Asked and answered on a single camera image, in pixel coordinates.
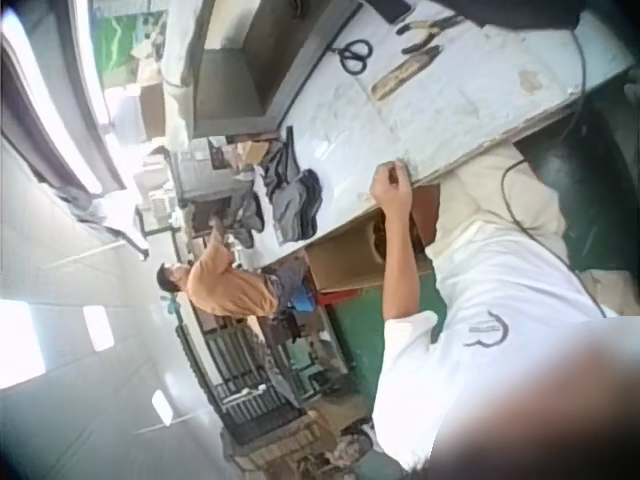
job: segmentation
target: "floor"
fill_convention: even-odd
[[[570,119],[563,119],[517,144],[538,177],[560,193],[567,220],[565,241],[577,270],[629,270],[638,281],[638,199],[620,150],[602,116],[586,102],[575,128],[558,143]],[[421,278],[420,306],[434,311],[439,327],[446,306],[435,275]],[[337,334],[352,362],[353,375],[371,405],[382,363],[381,289],[370,288],[333,310]],[[370,454],[359,466],[360,478],[394,479],[397,464]]]

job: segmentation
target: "black cable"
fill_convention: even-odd
[[[587,60],[586,60],[585,55],[584,55],[584,50],[582,48],[582,44],[580,43],[580,40],[578,39],[578,36],[576,35],[576,33],[574,31],[571,31],[571,36],[573,38],[573,41],[576,44],[576,49],[578,50],[578,53],[580,55],[580,66],[582,68],[582,79],[581,79],[581,85],[580,85],[580,97],[578,98],[578,105],[576,107],[575,113],[573,114],[573,118],[571,119],[571,122],[569,123],[569,125],[567,126],[565,131],[562,133],[562,135],[560,135],[560,137],[558,137],[557,145],[559,145],[560,143],[562,143],[564,141],[564,139],[569,134],[569,132],[571,130],[573,130],[573,127],[575,127],[575,125],[578,123],[578,120],[580,119],[580,116],[582,115],[582,111],[584,109],[584,101],[585,101],[586,92],[587,92]],[[515,213],[513,212],[513,209],[511,208],[511,204],[509,203],[509,200],[507,199],[507,194],[505,192],[504,183],[505,183],[505,179],[507,178],[507,175],[509,174],[509,172],[515,170],[520,165],[523,165],[525,163],[527,163],[527,160],[524,159],[524,158],[522,160],[517,161],[516,163],[514,163],[513,165],[511,165],[510,167],[505,169],[504,173],[502,174],[502,178],[500,179],[500,190],[502,192],[502,200],[504,201],[504,205],[507,208],[507,212],[509,213],[509,216],[511,217],[511,221],[513,222],[513,224],[516,227],[518,227],[518,229],[525,236],[527,236],[528,238],[533,240],[535,243],[537,243],[542,248],[544,248],[547,252],[549,252],[551,255],[553,255],[569,272],[571,272],[576,277],[576,279],[578,280],[578,283],[580,283],[580,285],[582,286],[582,288],[585,291],[585,293],[587,294],[587,296],[591,299],[593,304],[596,306],[596,308],[600,312],[600,315],[602,315],[603,318],[607,318],[607,314],[604,312],[604,309],[602,308],[602,306],[598,303],[598,301],[591,294],[591,292],[589,292],[589,290],[587,289],[587,286],[582,281],[582,278],[580,278],[580,275],[571,268],[571,265],[569,265],[569,263],[566,262],[560,255],[555,253],[553,250],[551,250],[549,247],[547,247],[544,243],[542,243],[539,239],[537,239],[527,229],[527,227],[522,225],[522,223],[516,218]]]

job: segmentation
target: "white cloth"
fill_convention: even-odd
[[[473,386],[478,405],[564,351],[567,327],[601,318],[575,276],[515,227],[475,222],[433,266],[448,307],[438,342],[433,312],[385,322],[373,420],[405,469],[428,459],[445,415],[467,413],[463,391]]]

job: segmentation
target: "white table surface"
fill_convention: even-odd
[[[436,20],[450,13],[420,1],[408,20]],[[435,43],[444,49],[431,66],[377,102],[371,86],[402,62],[400,49],[421,35],[399,37],[396,28],[365,6],[335,45],[369,40],[374,53],[367,70],[352,77],[328,53],[312,73],[283,126],[294,127],[300,167],[314,169],[322,183],[318,233],[310,241],[279,245],[272,209],[257,178],[266,228],[255,236],[255,248],[242,252],[246,267],[267,265],[372,208],[366,192],[380,163],[403,158],[412,180],[429,181],[579,95],[580,57],[569,32],[515,33],[466,22],[437,37]],[[576,33],[585,51],[588,88],[631,65],[627,50],[594,15],[583,14]]]

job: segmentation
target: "man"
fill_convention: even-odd
[[[405,469],[429,460],[439,435],[485,411],[496,396],[527,384],[567,352],[576,325],[613,315],[566,266],[558,196],[522,157],[502,145],[445,175],[436,238],[426,253],[447,305],[437,318],[420,312],[419,280],[409,236],[412,193],[404,165],[378,167],[371,194],[386,215],[383,286],[385,352],[373,420],[379,443]],[[440,432],[447,418],[447,435]]]
[[[270,274],[234,269],[218,231],[219,226],[193,267],[160,265],[156,275],[160,288],[169,293],[184,292],[198,308],[219,316],[269,316],[286,307],[302,285],[304,260],[284,260]]]

